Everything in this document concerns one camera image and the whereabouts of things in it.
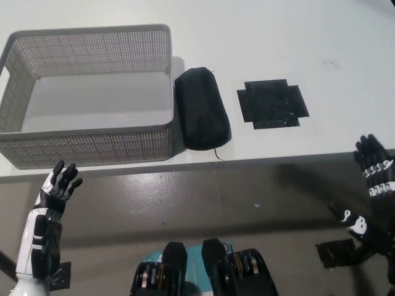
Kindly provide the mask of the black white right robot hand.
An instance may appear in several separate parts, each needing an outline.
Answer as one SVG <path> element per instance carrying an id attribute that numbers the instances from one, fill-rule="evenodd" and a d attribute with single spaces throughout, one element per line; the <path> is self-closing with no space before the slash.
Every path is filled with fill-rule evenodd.
<path id="1" fill-rule="evenodd" d="M 365 178 L 370 201 L 379 212 L 378 206 L 394 197 L 394 158 L 372 134 L 361 136 L 355 147 L 354 160 Z M 394 230 L 336 203 L 331 203 L 329 209 L 360 243 L 386 257 L 394 255 Z"/>

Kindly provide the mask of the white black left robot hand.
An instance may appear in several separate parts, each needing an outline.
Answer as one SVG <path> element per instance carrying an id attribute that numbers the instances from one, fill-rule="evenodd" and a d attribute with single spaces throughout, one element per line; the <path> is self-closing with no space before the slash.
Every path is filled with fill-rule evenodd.
<path id="1" fill-rule="evenodd" d="M 83 182 L 72 163 L 67 168 L 59 161 L 41 186 L 29 211 L 20 244 L 16 275 L 46 280 L 59 268 L 61 219 L 67 201 Z"/>

